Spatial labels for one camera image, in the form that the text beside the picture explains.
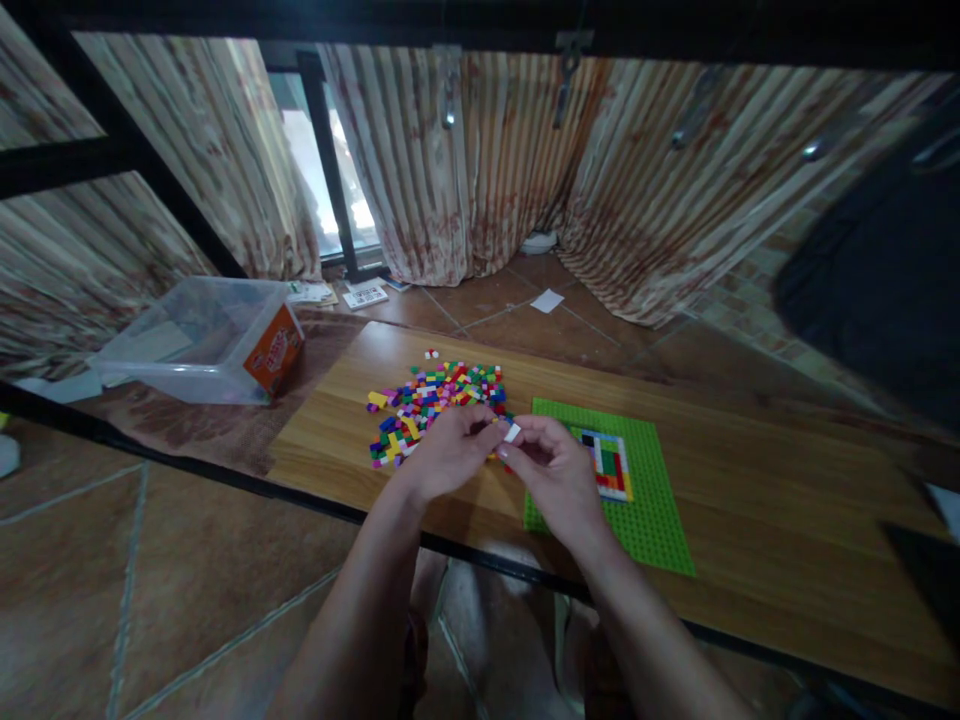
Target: plastic storage box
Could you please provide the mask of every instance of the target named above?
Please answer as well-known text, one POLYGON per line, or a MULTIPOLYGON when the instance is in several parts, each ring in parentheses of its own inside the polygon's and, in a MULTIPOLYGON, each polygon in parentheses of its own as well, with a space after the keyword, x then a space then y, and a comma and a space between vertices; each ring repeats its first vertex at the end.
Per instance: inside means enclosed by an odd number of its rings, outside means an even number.
POLYGON ((303 345, 286 283, 190 277, 90 365, 104 385, 133 377, 189 403, 267 405, 303 345))

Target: beige curtain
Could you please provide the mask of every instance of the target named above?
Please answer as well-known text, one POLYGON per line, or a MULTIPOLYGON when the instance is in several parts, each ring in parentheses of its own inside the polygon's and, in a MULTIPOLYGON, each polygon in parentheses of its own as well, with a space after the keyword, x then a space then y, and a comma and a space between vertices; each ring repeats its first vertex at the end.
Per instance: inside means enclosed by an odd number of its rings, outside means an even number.
POLYGON ((575 76, 571 121, 553 132, 553 58, 467 53, 444 130, 433 52, 319 51, 390 267, 425 285, 500 270, 562 194, 595 63, 575 76))
POLYGON ((0 6, 0 151, 103 135, 0 6))
POLYGON ((319 278, 316 218, 253 40, 77 35, 255 278, 319 278))
POLYGON ((321 46, 361 184, 405 280, 499 270, 535 229, 610 309, 660 325, 872 149, 944 80, 891 76, 835 151, 805 143, 846 113, 867 73, 740 66, 695 142, 673 151, 703 66, 585 60, 552 129, 555 56, 465 53, 451 130, 429 51, 321 46))
POLYGON ((136 173, 0 203, 0 375, 66 377, 189 275, 215 275, 136 173))

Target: orange label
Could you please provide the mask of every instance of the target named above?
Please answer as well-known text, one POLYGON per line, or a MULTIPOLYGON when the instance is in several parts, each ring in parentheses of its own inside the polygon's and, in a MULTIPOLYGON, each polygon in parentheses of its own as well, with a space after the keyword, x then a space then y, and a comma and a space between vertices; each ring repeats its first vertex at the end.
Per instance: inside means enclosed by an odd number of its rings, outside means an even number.
POLYGON ((280 387, 280 381, 297 358, 302 346, 303 333, 297 327, 289 308, 284 305, 274 315, 266 332, 247 356, 243 367, 273 398, 280 387))

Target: tiled floor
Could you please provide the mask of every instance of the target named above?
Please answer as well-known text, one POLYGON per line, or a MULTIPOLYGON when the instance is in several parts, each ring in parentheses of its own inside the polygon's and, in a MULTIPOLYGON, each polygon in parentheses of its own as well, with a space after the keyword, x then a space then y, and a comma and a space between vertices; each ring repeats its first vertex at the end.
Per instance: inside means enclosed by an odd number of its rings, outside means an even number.
MULTIPOLYGON (((349 312, 341 304, 334 312, 349 312)), ((681 318, 609 315, 552 256, 363 315, 617 373, 833 405, 835 395, 681 318), (529 307, 550 287, 566 300, 529 307)), ((259 717, 356 536, 353 525, 14 421, 0 481, 0 717, 259 717)), ((553 681, 553 596, 462 563, 431 628, 420 718, 573 717, 553 681)), ((762 717, 795 684, 711 655, 762 717)))

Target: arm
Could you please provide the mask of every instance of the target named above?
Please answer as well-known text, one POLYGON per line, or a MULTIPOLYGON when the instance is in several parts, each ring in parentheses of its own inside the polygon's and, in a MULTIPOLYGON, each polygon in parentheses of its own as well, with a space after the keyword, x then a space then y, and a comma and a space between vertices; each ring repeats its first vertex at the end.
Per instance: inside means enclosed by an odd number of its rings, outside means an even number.
POLYGON ((489 408, 444 412, 384 487, 268 717, 396 717, 420 526, 430 500, 467 482, 502 440, 489 408))
POLYGON ((515 442, 528 443, 526 449, 545 462, 512 445, 497 452, 583 572, 634 709, 671 720, 752 717, 610 530, 587 450, 553 418, 516 421, 523 430, 515 442))

